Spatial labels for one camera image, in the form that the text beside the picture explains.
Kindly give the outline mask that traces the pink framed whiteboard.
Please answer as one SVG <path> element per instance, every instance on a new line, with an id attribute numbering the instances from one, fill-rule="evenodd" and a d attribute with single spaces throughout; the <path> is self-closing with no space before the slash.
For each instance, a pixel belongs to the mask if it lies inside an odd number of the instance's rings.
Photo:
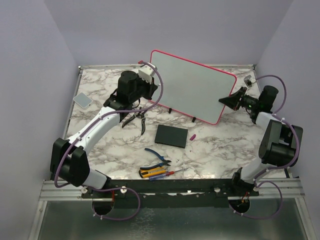
<path id="1" fill-rule="evenodd" d="M 232 93 L 237 82 L 234 74 L 160 50 L 151 52 L 150 62 L 159 72 L 155 84 L 163 83 L 153 101 L 211 125 L 219 122 L 225 109 L 219 99 Z"/>

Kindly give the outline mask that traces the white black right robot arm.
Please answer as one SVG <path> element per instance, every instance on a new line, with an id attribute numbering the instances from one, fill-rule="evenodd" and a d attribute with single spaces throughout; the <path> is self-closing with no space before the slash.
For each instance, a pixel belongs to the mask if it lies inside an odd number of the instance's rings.
<path id="1" fill-rule="evenodd" d="M 252 192 L 255 183 L 270 171 L 294 166 L 298 161 L 303 134 L 301 127 L 289 126 L 283 118 L 272 114 L 271 108 L 279 92 L 277 88 L 265 86 L 258 98 L 246 92 L 247 88 L 241 87 L 230 96 L 218 100 L 234 111 L 239 108 L 248 110 L 251 121 L 264 130 L 257 157 L 232 176 L 229 189 L 236 196 Z"/>

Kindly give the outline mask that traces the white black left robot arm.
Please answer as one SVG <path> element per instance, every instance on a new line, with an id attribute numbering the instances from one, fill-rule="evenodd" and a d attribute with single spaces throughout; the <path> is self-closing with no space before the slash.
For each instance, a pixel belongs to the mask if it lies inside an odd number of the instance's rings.
<path id="1" fill-rule="evenodd" d="M 98 114 L 81 130 L 68 139 L 58 138 L 52 148 L 50 172 L 54 184 L 60 187 L 58 179 L 75 187 L 93 188 L 97 196 L 106 197 L 111 190 L 107 175 L 91 169 L 88 154 L 99 140 L 118 125 L 129 113 L 141 110 L 133 106 L 141 98 L 151 100 L 157 90 L 152 66 L 144 65 L 138 72 L 123 71 L 118 79 L 117 89 L 105 101 Z"/>

